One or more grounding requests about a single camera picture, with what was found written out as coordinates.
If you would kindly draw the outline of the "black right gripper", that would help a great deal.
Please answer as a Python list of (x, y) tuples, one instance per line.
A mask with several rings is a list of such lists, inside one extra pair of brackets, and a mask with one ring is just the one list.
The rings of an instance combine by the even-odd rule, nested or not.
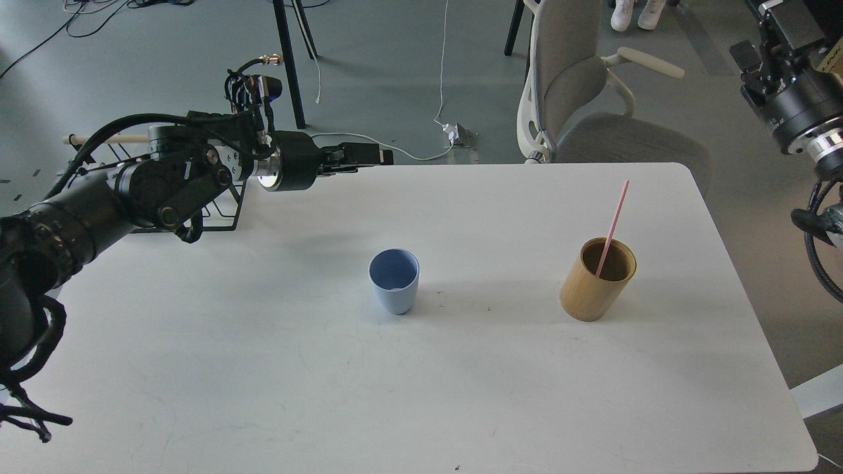
[(841, 80), (819, 69), (841, 26), (835, 1), (747, 1), (759, 45), (744, 40), (730, 54), (741, 93), (783, 154), (841, 150)]

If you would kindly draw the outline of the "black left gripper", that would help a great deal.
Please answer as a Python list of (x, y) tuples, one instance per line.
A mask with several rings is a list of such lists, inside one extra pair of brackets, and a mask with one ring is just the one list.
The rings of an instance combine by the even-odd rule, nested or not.
[(394, 164), (391, 150), (377, 144), (341, 143), (318, 147), (303, 132), (271, 133), (271, 154), (256, 162), (256, 179), (265, 191), (304, 191), (320, 175), (331, 175), (325, 166), (389, 166)]

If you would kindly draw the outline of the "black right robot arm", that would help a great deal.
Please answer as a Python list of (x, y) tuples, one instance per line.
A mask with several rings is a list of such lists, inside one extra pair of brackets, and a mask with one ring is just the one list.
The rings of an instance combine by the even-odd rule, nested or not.
[(806, 208), (791, 212), (803, 232), (810, 267), (822, 287), (841, 300), (841, 287), (819, 260), (816, 243), (841, 249), (841, 203), (825, 207), (841, 190), (841, 78), (821, 69), (830, 52), (829, 2), (749, 1), (759, 42), (744, 40), (730, 54), (740, 69), (740, 91), (783, 154), (807, 154), (817, 180)]

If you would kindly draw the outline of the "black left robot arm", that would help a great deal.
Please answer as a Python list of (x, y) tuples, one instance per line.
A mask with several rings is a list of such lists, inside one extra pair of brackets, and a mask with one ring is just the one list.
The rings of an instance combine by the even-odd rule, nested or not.
[(2, 422), (48, 443), (45, 411), (22, 384), (37, 375), (63, 336), (67, 313), (50, 296), (109, 246), (139, 228), (202, 236), (202, 210), (256, 176), (271, 192), (303, 191), (319, 177), (392, 165), (377, 144), (317, 146), (307, 133), (276, 131), (259, 111), (185, 117), (137, 114), (94, 132), (46, 197), (2, 218), (2, 387), (17, 402)]

